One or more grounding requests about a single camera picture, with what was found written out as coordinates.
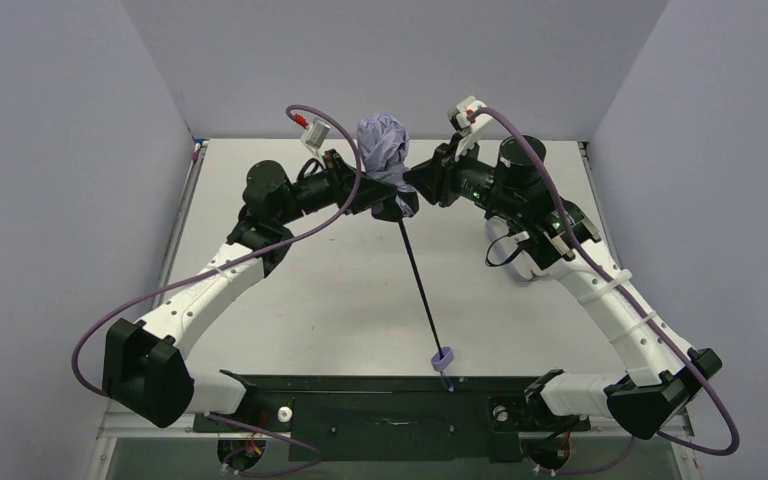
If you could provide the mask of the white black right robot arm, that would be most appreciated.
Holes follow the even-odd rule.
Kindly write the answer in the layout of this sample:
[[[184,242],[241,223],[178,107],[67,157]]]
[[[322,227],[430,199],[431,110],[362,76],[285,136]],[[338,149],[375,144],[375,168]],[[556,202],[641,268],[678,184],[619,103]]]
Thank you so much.
[[[545,146],[527,141],[537,161],[509,137],[494,166],[479,160],[477,147],[456,156],[453,144],[441,144],[405,180],[433,205],[463,198],[487,219],[503,221],[514,254],[529,257],[539,273],[566,288],[620,357],[621,373],[556,369],[543,375],[525,393],[534,414],[610,418],[632,436],[650,439],[701,390],[693,373],[711,378],[722,361],[710,348],[692,347],[651,309],[575,204],[565,201],[557,210],[542,177]]]

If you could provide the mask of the lavender folding umbrella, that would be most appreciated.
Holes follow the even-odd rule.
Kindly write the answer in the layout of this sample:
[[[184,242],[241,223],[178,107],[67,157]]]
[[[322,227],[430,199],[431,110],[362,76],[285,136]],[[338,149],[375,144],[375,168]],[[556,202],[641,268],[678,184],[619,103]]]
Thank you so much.
[[[395,116],[376,113],[358,121],[356,140],[365,174],[372,179],[397,187],[398,192],[393,198],[398,200],[403,218],[394,223],[398,225],[434,342],[435,353],[430,363],[432,369],[439,375],[444,390],[452,393],[455,387],[446,374],[446,368],[451,363],[453,351],[443,346],[440,341],[406,226],[406,220],[415,217],[420,211],[418,192],[403,178],[408,171],[406,159],[409,153],[410,137],[407,129]]]

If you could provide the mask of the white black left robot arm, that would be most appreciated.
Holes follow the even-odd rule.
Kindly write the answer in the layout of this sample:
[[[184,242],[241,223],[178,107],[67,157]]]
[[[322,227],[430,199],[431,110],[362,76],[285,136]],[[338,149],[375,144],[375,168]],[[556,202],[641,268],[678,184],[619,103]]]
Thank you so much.
[[[263,160],[246,174],[238,221],[197,281],[135,321],[118,319],[106,332],[102,390],[112,400],[165,428],[189,408],[233,413],[245,394],[240,381],[196,378],[186,359],[200,337],[246,290],[283,261],[297,237],[288,224],[338,205],[357,214],[392,205],[397,186],[349,166],[335,150],[323,169],[291,180],[281,164]]]

